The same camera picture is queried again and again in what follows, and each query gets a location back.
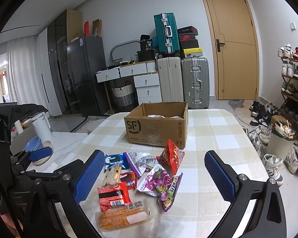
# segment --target silver suitcase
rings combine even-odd
[[[183,102],[180,57],[157,60],[162,102]]]
[[[210,103],[210,80],[208,61],[203,57],[182,59],[184,101],[190,109],[208,108]]]

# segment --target blue bowl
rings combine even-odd
[[[38,149],[42,149],[43,148],[43,144],[41,142],[41,139],[38,136],[33,137],[28,144],[25,146],[24,150],[26,152],[29,151],[36,151]]]

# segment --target desk leg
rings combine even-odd
[[[107,90],[107,86],[106,86],[106,82],[104,82],[104,86],[105,86],[105,91],[106,91],[106,95],[107,95],[107,100],[108,100],[108,104],[109,104],[109,114],[114,114],[114,111],[111,107],[111,103],[110,103],[110,99],[109,99],[109,94],[108,94],[108,90]]]

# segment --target red snack package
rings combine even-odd
[[[97,188],[99,195],[99,204],[102,212],[131,203],[128,188],[125,182],[118,184],[113,188]]]
[[[137,177],[134,172],[120,173],[119,183],[126,182],[128,190],[136,189],[137,187]]]
[[[156,157],[156,159],[161,164],[167,164],[168,166],[170,166],[172,174],[175,175],[177,174],[177,171],[179,169],[184,155],[185,153],[182,150],[180,150],[172,142],[172,140],[168,140],[167,147],[163,150],[160,156]]]

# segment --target white drawer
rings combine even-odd
[[[159,103],[159,102],[162,102],[162,99],[161,99],[161,96],[140,97],[138,101],[140,105],[142,103]]]
[[[98,83],[109,81],[109,80],[114,80],[114,79],[119,79],[119,71],[118,71],[118,68],[101,71],[96,74],[96,77],[97,77]]]
[[[160,85],[158,73],[135,76],[134,81],[135,81],[135,87]]]
[[[147,72],[155,72],[156,71],[156,62],[147,62]]]
[[[148,86],[137,88],[138,97],[161,96],[160,86]]]
[[[147,73],[147,66],[146,63],[139,63],[135,65],[121,67],[120,69],[120,76],[133,76],[137,74]]]

